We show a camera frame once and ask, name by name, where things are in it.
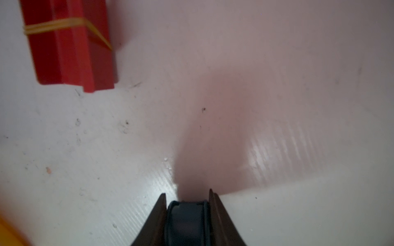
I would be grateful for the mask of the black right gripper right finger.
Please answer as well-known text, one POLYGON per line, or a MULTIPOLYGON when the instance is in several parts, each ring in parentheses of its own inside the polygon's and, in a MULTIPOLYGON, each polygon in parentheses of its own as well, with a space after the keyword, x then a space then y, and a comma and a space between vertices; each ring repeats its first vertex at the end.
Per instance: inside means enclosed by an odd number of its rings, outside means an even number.
POLYGON ((225 209, 220 197, 209 190, 211 245, 212 246, 246 246, 233 221, 225 209))

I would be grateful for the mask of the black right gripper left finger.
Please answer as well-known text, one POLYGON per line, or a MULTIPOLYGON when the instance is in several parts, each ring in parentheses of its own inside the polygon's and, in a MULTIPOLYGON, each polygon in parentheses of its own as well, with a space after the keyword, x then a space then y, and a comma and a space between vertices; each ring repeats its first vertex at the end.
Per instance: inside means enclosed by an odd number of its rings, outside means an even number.
POLYGON ((164 246, 167 217, 166 194, 162 193, 131 246, 164 246))

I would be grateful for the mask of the teal pliers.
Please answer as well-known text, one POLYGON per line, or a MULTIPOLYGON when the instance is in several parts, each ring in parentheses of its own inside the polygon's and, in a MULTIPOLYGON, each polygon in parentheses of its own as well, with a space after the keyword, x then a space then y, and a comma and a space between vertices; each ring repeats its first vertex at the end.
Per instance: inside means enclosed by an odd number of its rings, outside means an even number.
POLYGON ((173 201, 167 209, 164 241, 167 246, 210 246, 210 206, 202 202, 173 201))

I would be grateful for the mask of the yellow storage tray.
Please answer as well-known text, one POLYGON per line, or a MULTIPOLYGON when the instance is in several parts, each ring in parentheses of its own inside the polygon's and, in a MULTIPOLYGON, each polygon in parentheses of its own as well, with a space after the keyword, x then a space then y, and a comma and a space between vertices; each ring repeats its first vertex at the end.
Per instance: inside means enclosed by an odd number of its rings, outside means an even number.
POLYGON ((26 235, 1 214, 1 246, 31 246, 26 235))

